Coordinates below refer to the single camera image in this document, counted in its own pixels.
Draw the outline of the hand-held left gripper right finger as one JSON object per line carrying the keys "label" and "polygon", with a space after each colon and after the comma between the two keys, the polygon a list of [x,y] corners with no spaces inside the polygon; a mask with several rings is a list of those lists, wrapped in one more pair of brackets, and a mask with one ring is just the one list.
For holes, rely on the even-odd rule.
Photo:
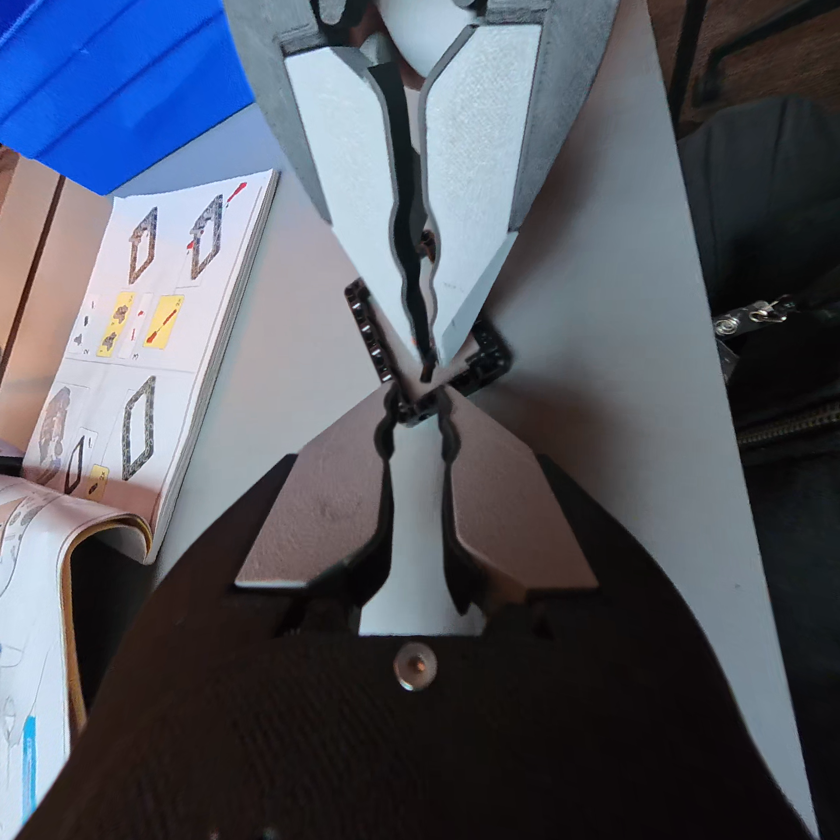
{"label": "hand-held left gripper right finger", "polygon": [[437,389],[444,577],[459,614],[598,588],[537,456],[454,388]]}

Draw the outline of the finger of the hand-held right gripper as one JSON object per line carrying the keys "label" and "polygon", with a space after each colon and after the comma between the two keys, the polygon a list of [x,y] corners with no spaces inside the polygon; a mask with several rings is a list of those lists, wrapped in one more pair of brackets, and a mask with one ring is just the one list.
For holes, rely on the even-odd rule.
{"label": "finger of the hand-held right gripper", "polygon": [[419,162],[391,45],[321,46],[284,59],[329,224],[387,321],[423,363],[434,351],[417,251]]}
{"label": "finger of the hand-held right gripper", "polygon": [[518,236],[511,222],[542,28],[465,27],[421,90],[423,199],[436,240],[437,358],[465,343]]}

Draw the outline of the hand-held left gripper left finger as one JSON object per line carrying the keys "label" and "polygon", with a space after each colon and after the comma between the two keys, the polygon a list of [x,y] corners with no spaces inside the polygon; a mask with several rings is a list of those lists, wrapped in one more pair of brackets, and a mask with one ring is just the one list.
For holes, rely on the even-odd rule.
{"label": "hand-held left gripper left finger", "polygon": [[383,385],[298,453],[235,580],[365,605],[392,561],[390,460],[400,391]]}

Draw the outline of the black rectangular lego frame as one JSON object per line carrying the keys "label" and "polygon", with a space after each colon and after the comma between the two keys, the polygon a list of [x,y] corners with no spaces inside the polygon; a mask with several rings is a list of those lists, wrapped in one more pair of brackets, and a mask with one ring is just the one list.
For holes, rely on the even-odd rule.
{"label": "black rectangular lego frame", "polygon": [[391,325],[378,319],[362,279],[350,283],[344,297],[381,382],[398,386],[397,422],[403,426],[414,427],[436,414],[438,387],[449,385],[463,396],[472,396],[512,367],[508,343],[488,318],[479,316],[455,358],[448,365],[436,365],[430,380],[424,381],[423,365],[405,350]]}

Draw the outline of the lego instruction booklet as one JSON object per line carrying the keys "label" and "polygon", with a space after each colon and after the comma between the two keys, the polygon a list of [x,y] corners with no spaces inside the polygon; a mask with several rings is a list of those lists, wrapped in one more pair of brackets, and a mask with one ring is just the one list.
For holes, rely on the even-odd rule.
{"label": "lego instruction booklet", "polygon": [[280,174],[116,198],[26,449],[2,476],[2,838],[87,722],[70,562],[152,564],[201,430]]}

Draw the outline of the blue plastic bin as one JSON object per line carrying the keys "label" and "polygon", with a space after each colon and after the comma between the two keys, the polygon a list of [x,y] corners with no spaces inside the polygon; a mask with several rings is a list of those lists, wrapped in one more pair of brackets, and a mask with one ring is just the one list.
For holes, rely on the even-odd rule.
{"label": "blue plastic bin", "polygon": [[254,101],[222,2],[1,2],[2,145],[96,194]]}

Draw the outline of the black zippered bag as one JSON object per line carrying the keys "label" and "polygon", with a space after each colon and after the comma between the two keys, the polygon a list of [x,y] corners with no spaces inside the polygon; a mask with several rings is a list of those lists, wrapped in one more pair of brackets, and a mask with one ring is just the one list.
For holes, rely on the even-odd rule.
{"label": "black zippered bag", "polygon": [[679,142],[710,312],[724,341],[773,616],[822,838],[838,838],[838,114],[800,98],[715,114]]}

